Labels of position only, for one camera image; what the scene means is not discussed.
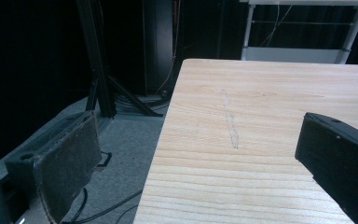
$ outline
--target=dark background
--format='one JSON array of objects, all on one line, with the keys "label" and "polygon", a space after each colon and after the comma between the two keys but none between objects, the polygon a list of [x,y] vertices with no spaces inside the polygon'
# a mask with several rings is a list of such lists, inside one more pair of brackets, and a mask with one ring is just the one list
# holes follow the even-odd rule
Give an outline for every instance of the dark background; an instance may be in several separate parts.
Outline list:
[{"label": "dark background", "polygon": [[[134,93],[153,92],[165,79],[166,74],[158,70],[156,74],[145,72],[150,66],[145,49],[154,46],[144,42],[144,15],[154,16],[155,26],[147,27],[147,35],[166,35],[160,28],[170,27],[167,24],[173,19],[167,17],[167,10],[171,13],[179,2],[172,0],[167,5],[167,1],[101,1],[110,69]],[[281,6],[281,17],[287,9]],[[179,32],[172,78],[164,90],[173,89],[183,59],[240,59],[247,10],[238,0],[182,0],[179,26],[173,22],[171,27],[173,39],[155,43],[161,49],[169,48]],[[254,20],[275,21],[276,12],[276,6],[257,6]],[[353,15],[352,7],[293,7],[286,21],[350,22]],[[272,23],[255,23],[250,46],[260,46],[272,27]],[[339,49],[348,30],[341,25],[282,24],[270,46]],[[358,64],[358,36],[348,63]],[[86,97],[90,82],[75,0],[0,0],[0,158],[66,106]]]}]

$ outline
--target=black device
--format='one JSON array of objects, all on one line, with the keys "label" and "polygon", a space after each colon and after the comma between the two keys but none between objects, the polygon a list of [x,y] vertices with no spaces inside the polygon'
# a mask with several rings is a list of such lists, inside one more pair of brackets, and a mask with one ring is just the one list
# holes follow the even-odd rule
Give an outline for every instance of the black device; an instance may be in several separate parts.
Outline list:
[{"label": "black device", "polygon": [[358,130],[338,119],[307,113],[296,159],[358,223]]},{"label": "black device", "polygon": [[101,159],[94,112],[61,120],[5,160],[8,175],[0,182],[2,217],[61,223]]}]

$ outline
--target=metal pole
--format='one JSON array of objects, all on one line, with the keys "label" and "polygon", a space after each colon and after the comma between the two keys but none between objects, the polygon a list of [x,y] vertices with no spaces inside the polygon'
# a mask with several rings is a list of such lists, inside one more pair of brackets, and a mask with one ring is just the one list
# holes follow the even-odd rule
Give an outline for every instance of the metal pole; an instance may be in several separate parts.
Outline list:
[{"label": "metal pole", "polygon": [[255,10],[255,5],[249,5],[248,21],[246,22],[245,39],[243,40],[242,57],[243,61],[246,61],[248,47],[249,47],[249,36],[251,34],[252,17]]},{"label": "metal pole", "polygon": [[353,19],[353,25],[348,31],[344,46],[339,51],[336,57],[336,63],[345,64],[347,62],[348,57],[350,56],[351,53],[351,46],[354,42],[354,39],[356,38],[357,32],[358,32],[358,7],[356,8],[356,14]]},{"label": "metal pole", "polygon": [[98,80],[91,88],[87,109],[94,109],[96,99],[105,118],[112,118],[116,114],[116,106],[107,86],[106,61],[101,46],[101,37],[95,21],[92,0],[76,0],[80,21],[83,28],[86,47],[89,54],[89,63],[92,74]]}]

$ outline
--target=gray carpet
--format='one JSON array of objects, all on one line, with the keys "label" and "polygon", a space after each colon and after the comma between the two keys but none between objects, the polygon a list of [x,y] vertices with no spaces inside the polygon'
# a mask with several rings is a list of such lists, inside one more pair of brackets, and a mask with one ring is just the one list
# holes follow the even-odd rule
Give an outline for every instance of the gray carpet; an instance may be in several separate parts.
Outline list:
[{"label": "gray carpet", "polygon": [[[84,111],[85,104],[86,99],[83,99],[68,106],[21,146],[32,141],[59,120]],[[165,114],[167,108],[161,108],[160,106],[157,107],[156,111]],[[86,186],[89,197],[82,214],[77,220],[95,215],[144,187],[164,118],[146,117],[135,110],[120,109],[119,106],[117,109],[118,112],[115,118],[110,119],[108,124],[100,131],[101,150],[111,152],[113,158],[102,172],[93,174],[91,181]],[[5,165],[2,163],[3,160],[0,161],[0,177],[7,173]],[[137,205],[139,200],[140,196],[137,196],[114,211],[95,218],[88,223],[117,223],[120,215]],[[83,193],[80,193],[63,221],[69,221],[82,202]],[[126,213],[119,223],[132,223],[135,213],[136,207]]]}]

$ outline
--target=table surface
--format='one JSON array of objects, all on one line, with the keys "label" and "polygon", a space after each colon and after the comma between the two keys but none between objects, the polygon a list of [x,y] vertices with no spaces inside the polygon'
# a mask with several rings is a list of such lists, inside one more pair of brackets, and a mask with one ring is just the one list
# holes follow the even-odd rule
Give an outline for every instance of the table surface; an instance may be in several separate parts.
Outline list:
[{"label": "table surface", "polygon": [[351,223],[295,159],[306,112],[358,129],[358,65],[185,60],[134,223]]},{"label": "table surface", "polygon": [[240,0],[251,5],[358,6],[358,0]]}]

